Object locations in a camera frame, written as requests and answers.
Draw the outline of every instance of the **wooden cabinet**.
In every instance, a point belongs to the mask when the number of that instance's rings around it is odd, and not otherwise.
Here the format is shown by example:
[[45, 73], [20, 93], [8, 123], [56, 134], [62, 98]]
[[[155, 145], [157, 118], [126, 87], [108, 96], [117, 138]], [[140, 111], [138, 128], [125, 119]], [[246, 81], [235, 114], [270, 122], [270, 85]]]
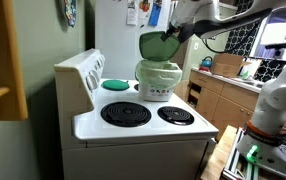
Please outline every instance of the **wooden cabinet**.
[[225, 83], [222, 90], [222, 96], [254, 111], [259, 94], [230, 83]]
[[0, 0], [0, 120], [27, 118], [12, 0]]
[[193, 84], [199, 85], [203, 88], [207, 88], [217, 94], [221, 94], [224, 82], [209, 77], [207, 75], [192, 71], [190, 74], [190, 81]]
[[251, 120], [259, 96], [196, 71], [191, 71], [189, 87], [188, 103], [219, 129], [218, 139], [228, 125], [243, 127]]
[[220, 97], [213, 118], [210, 122], [219, 129], [218, 139], [221, 138], [227, 125], [243, 127], [251, 119], [253, 112], [224, 97]]
[[212, 119], [219, 98], [220, 96], [218, 94], [203, 88], [199, 95], [196, 111], [205, 119]]

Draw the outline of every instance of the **paper on refrigerator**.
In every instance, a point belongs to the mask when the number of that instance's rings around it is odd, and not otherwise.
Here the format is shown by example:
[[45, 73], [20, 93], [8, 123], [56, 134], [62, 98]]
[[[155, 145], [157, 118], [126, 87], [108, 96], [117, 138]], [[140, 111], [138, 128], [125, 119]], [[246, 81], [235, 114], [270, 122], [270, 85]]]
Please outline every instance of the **paper on refrigerator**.
[[138, 0], [127, 0], [127, 21], [128, 25], [137, 25], [138, 21]]

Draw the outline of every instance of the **refrigerator door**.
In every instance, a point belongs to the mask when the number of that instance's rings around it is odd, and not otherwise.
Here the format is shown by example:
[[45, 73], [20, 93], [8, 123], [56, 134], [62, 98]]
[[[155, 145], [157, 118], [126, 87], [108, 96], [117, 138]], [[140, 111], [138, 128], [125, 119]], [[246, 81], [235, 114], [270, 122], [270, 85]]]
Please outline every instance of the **refrigerator door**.
[[135, 79], [135, 66], [143, 58], [139, 49], [141, 34], [153, 31], [166, 31], [171, 1], [162, 2], [157, 26], [148, 25], [153, 7], [147, 13], [140, 9], [141, 0], [134, 0], [138, 7], [137, 25], [127, 25], [128, 1], [99, 0], [95, 5], [95, 48], [105, 56], [103, 78]]

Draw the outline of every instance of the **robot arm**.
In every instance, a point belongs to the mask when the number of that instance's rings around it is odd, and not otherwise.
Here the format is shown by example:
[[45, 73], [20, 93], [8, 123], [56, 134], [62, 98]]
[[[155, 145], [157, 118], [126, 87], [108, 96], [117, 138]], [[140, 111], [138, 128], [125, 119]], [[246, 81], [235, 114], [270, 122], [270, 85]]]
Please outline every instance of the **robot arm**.
[[[286, 0], [254, 0], [252, 7], [226, 19], [218, 18], [218, 0], [181, 0], [172, 14], [165, 41], [177, 29], [184, 42], [193, 34], [211, 38], [240, 26], [257, 22], [274, 9], [286, 7]], [[193, 24], [187, 24], [194, 17]], [[265, 170], [286, 178], [286, 146], [276, 138], [286, 120], [286, 68], [277, 79], [262, 87], [252, 119], [247, 122], [244, 137], [237, 149], [246, 159]]]
[[[178, 29], [179, 41], [183, 43], [193, 34], [201, 39], [208, 39], [226, 31], [263, 20], [280, 7], [286, 7], [286, 0], [254, 0], [247, 11], [228, 17], [219, 18], [218, 0], [180, 0], [171, 16], [169, 29], [162, 40], [171, 36]], [[194, 18], [193, 24], [187, 24]]]

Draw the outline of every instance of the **plastic container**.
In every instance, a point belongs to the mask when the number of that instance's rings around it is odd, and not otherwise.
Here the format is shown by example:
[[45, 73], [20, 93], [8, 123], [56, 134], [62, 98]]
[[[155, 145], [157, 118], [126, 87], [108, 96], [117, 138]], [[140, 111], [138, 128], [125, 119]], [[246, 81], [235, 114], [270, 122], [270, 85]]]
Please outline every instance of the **plastic container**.
[[140, 52], [144, 60], [137, 64], [135, 72], [139, 95], [148, 101], [169, 101], [182, 77], [178, 65], [169, 62], [181, 44], [175, 36], [163, 42], [162, 34], [152, 32], [140, 37]]

